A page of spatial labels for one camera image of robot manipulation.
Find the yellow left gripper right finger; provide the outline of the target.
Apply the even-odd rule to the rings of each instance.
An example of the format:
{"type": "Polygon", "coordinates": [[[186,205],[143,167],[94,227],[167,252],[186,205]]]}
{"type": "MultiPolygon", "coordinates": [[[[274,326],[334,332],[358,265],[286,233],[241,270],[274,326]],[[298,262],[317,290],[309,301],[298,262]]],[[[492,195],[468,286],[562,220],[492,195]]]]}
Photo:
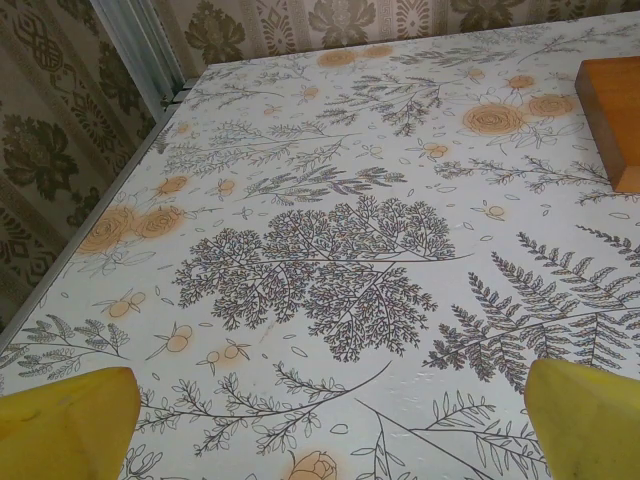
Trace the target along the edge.
{"type": "Polygon", "coordinates": [[[639,477],[639,382],[564,360],[539,359],[526,410],[554,479],[639,477]]]}

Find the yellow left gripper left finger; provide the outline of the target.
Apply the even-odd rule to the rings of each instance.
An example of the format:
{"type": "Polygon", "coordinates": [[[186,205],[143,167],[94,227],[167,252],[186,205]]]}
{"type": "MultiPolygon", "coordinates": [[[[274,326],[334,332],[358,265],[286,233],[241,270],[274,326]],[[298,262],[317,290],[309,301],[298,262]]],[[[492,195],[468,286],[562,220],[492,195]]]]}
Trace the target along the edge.
{"type": "Polygon", "coordinates": [[[133,371],[110,367],[1,398],[3,479],[116,479],[141,407],[133,371]]]}

